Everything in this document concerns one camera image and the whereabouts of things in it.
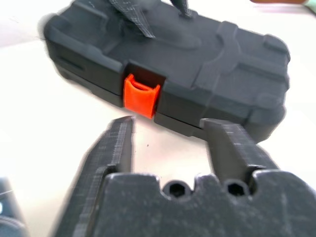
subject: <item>orange latch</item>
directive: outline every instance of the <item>orange latch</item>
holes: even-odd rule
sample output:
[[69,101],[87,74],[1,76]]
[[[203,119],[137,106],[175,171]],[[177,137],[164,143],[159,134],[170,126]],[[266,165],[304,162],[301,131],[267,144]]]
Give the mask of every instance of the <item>orange latch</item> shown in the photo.
[[155,114],[159,91],[160,85],[151,88],[137,82],[134,75],[130,74],[124,82],[124,106],[151,119]]

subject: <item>white table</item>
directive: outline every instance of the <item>white table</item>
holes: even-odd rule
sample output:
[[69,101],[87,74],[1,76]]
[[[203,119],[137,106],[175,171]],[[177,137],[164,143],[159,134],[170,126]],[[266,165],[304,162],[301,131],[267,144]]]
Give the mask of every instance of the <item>white table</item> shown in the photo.
[[[257,7],[247,0],[191,2],[202,15],[271,33],[287,43],[292,57],[287,115],[260,145],[282,169],[316,189],[316,49],[312,48],[316,35],[311,31],[316,29],[316,18],[303,8],[286,7],[277,13],[278,7]],[[37,16],[49,12],[42,9]],[[27,22],[32,40],[38,37],[37,20]],[[31,237],[47,237],[85,152],[111,120],[132,113],[62,79],[38,39],[0,49],[0,65],[0,172],[10,178]],[[181,179],[192,187],[196,174],[210,172],[204,141],[140,116],[134,148],[134,171],[158,175],[162,186]]]

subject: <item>black object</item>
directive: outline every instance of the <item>black object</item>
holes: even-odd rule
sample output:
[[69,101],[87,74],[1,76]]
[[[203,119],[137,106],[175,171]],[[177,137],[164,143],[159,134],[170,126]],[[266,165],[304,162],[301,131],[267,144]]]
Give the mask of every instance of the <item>black object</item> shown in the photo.
[[204,119],[214,175],[190,190],[132,174],[133,119],[115,120],[87,156],[55,237],[315,237],[316,193],[231,122]]
[[26,237],[27,232],[8,181],[0,178],[0,237]]
[[159,84],[155,122],[186,136],[205,139],[199,121],[213,118],[241,124],[256,143],[268,138],[285,114],[286,45],[199,16],[185,0],[139,1],[126,14],[114,0],[76,0],[51,17],[43,32],[60,74],[119,107],[129,74]]

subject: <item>tool case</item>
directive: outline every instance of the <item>tool case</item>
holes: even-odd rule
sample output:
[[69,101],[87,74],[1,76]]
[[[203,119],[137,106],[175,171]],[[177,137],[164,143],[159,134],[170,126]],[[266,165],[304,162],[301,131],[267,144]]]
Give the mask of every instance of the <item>tool case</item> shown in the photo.
[[289,89],[286,45],[151,0],[145,37],[111,0],[76,0],[43,35],[59,73],[155,123],[205,139],[202,118],[241,124],[255,142],[282,121]]

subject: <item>white surface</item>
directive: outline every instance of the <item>white surface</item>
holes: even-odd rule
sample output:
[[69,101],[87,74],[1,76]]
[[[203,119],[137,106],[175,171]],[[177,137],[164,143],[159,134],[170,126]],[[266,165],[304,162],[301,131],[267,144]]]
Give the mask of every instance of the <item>white surface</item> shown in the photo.
[[[31,237],[47,237],[85,152],[112,119],[132,113],[62,79],[44,44],[36,40],[40,17],[65,7],[68,1],[24,1],[20,10],[12,10],[17,8],[10,4],[1,8],[6,14],[2,14],[2,22],[14,13],[23,26],[17,24],[14,30],[9,24],[0,24],[1,35],[7,36],[0,45],[17,43],[15,37],[7,34],[8,30],[35,41],[0,49],[0,169],[10,177]],[[316,34],[312,31],[316,29],[316,18],[303,8],[286,7],[282,8],[283,13],[277,13],[280,8],[257,7],[247,0],[192,0],[190,4],[202,15],[270,33],[287,43],[292,57],[287,115],[260,145],[282,169],[316,189]],[[32,16],[24,10],[29,6],[38,7]],[[181,179],[191,186],[197,173],[209,172],[202,140],[137,118],[136,172],[157,174],[162,185],[170,179]]]

